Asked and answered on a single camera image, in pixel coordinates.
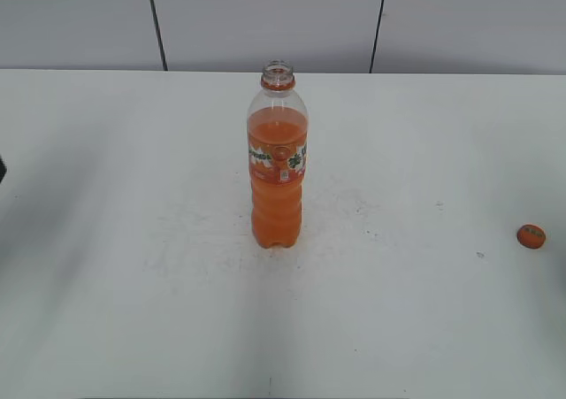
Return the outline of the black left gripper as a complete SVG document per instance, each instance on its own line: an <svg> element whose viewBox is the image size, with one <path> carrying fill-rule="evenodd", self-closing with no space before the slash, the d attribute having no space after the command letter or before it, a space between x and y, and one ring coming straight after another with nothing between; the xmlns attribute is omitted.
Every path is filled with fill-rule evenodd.
<svg viewBox="0 0 566 399"><path fill-rule="evenodd" d="M2 157L0 157L0 182L1 183L4 180L4 177L5 177L6 174L7 174L7 166L4 162L4 160L2 159Z"/></svg>

